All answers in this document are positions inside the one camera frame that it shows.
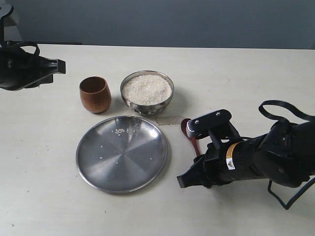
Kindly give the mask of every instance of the table surface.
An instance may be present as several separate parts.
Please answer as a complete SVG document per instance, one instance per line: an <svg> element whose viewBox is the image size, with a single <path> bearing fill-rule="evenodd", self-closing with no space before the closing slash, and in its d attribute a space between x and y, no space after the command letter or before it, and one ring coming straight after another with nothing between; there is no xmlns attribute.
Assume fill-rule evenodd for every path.
<svg viewBox="0 0 315 236"><path fill-rule="evenodd" d="M66 61L67 74L50 85L0 91L0 235L313 235L315 188L286 211L267 193L267 180L206 189L181 189L176 176L194 159L178 125L159 128L170 161L150 185L110 195L80 177L75 152L82 136L110 117L135 115L120 98L120 82L138 70L155 70L174 82L175 94L160 117L194 118L228 109L243 136L267 133L273 121L258 106L288 101L315 114L315 51L184 49L40 45L41 55ZM81 105L79 83L106 78L113 101L100 115ZM301 122L281 108L271 109ZM201 142L204 151L206 143ZM275 186L288 199L296 189Z"/></svg>

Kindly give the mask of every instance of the bowl rim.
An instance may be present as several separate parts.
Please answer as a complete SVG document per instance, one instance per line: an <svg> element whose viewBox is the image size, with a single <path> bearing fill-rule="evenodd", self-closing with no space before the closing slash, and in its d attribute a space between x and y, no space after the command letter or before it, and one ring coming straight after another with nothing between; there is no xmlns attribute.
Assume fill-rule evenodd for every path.
<svg viewBox="0 0 315 236"><path fill-rule="evenodd" d="M170 84L170 87L171 87L171 90L172 90L171 95L170 95L167 99L165 99L164 101L162 101L162 102L160 102L160 103L152 104L152 105L140 105L140 104L131 102L131 101L129 101L128 99L126 99L126 97L123 95L123 88L124 88L124 85L125 85L127 82L129 82L130 80L132 80L133 78L136 78L136 77L137 77L137 76L136 76L136 77L130 78L130 77L133 76L134 74L137 74L137 73L144 73L144 72L151 72L151 73L153 73L153 74L155 74L155 75L156 75L156 74L157 74L157 75L161 75L161 78L163 78L164 80L166 80L169 84L171 83L171 84ZM140 107L148 108L148 109L149 109L150 107L153 107L153 106L161 105L162 103L167 102L169 99L172 99L172 98L173 98L173 95L174 95L174 91L175 91L175 87L174 87L173 81L172 81L167 75L165 75L165 74L163 74L163 73L161 73L161 72L158 72L158 71L154 71L154 70L139 70L139 71L133 72L133 73L129 74L128 76L126 76L126 77L122 80L122 82L121 82L121 84L120 84L120 94L121 94L123 100L129 102L130 104L134 104L134 105L136 105L136 106L140 106Z"/></svg>

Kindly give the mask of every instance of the stainless steel bowl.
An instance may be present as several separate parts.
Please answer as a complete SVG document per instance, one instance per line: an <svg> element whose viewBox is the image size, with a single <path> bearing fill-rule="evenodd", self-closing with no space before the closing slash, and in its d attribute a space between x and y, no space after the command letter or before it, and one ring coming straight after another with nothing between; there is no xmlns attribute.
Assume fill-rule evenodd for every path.
<svg viewBox="0 0 315 236"><path fill-rule="evenodd" d="M124 88L126 83L128 83L130 80L132 80L133 78L138 77L140 75L158 75L158 76L162 77L163 79L165 79L168 82L168 84L171 86L171 89L172 89L171 96L161 103L158 103L155 105L150 105L150 106L138 105L138 104L132 103L131 101L128 101L123 95L123 88ZM170 101L173 98L174 84L168 76L166 76L160 72L151 71L151 70L142 70L142 71L134 72L131 75L128 75L122 81L122 83L120 85L120 93L122 95L122 99L125 102L125 104L127 106L131 107L133 109L133 111L135 111L139 114L142 114L142 115L153 115L153 114L161 112L165 107L168 106L168 104L170 103Z"/></svg>

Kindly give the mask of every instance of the round plate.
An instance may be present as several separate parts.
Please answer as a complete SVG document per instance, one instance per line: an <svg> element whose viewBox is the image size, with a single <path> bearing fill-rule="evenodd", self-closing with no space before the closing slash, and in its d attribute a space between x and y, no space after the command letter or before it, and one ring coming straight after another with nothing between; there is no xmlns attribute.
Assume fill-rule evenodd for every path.
<svg viewBox="0 0 315 236"><path fill-rule="evenodd" d="M161 131L139 117L114 117L82 138L76 164L82 178L107 193L128 193L151 182L167 158Z"/></svg>

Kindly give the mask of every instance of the red spoon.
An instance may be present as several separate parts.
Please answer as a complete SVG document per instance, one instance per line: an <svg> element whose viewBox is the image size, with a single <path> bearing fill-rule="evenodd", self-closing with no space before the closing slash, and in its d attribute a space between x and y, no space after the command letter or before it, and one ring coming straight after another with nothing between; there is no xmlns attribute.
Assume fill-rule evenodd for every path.
<svg viewBox="0 0 315 236"><path fill-rule="evenodd" d="M181 123L181 129L182 129L182 133L186 136L186 138L191 142L191 144L193 145L193 148L195 149L196 155L200 156L200 151L199 151L199 147L198 147L198 143L197 143L197 139L196 138L190 138L187 135L187 131L186 131L186 126L187 126L187 122L190 119L183 119L182 123Z"/></svg>

